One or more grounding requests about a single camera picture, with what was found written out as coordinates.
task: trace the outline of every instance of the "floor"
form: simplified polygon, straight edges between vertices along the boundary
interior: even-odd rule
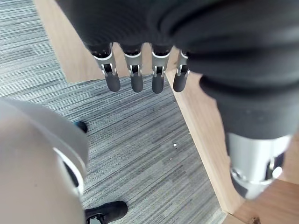
[[[30,0],[0,0],[0,96],[42,104],[89,126],[85,208],[124,200],[115,224],[220,224],[225,218],[165,81],[134,93],[130,79],[68,84]]]

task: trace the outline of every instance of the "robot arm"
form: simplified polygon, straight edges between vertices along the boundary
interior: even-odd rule
[[[124,50],[132,88],[142,89],[141,45],[152,44],[153,91],[163,90],[172,45],[181,49],[174,89],[189,70],[220,112],[238,193],[257,197],[282,172],[298,128],[299,2],[296,0],[58,0],[104,71],[120,89],[111,51]]]

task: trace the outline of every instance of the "black shoe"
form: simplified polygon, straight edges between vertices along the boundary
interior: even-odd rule
[[[75,121],[74,125],[80,128],[84,133],[88,131],[87,125],[81,120]]]
[[[110,202],[97,208],[86,209],[86,224],[108,224],[123,218],[128,212],[125,202]]]

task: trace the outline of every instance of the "white trim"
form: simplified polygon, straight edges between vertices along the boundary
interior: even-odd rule
[[[109,55],[108,57],[105,57],[105,58],[99,58],[99,57],[96,57],[96,56],[94,56],[94,55],[93,55],[93,57],[94,57],[95,59],[99,60],[99,61],[105,61],[105,60],[110,59],[110,58],[112,57],[112,55],[113,55],[113,51],[111,50],[111,53],[110,53],[110,55]]]
[[[60,158],[67,164],[67,166],[72,170],[74,175],[76,176],[76,179],[78,181],[78,192],[80,195],[83,195],[84,192],[84,181],[83,176],[81,175],[80,171],[76,167],[76,165],[68,158],[66,157],[59,149],[53,147],[54,151],[60,156]]]
[[[126,57],[130,57],[130,58],[136,58],[136,57],[139,57],[140,55],[141,55],[141,51],[137,55],[127,55],[127,54],[125,54]]]
[[[158,56],[158,55],[155,55],[155,53],[154,53],[153,51],[152,51],[151,53],[152,53],[152,55],[153,55],[154,57],[156,57],[156,58],[167,58],[167,57],[169,56],[169,54],[170,54],[170,52],[169,52],[167,55]]]

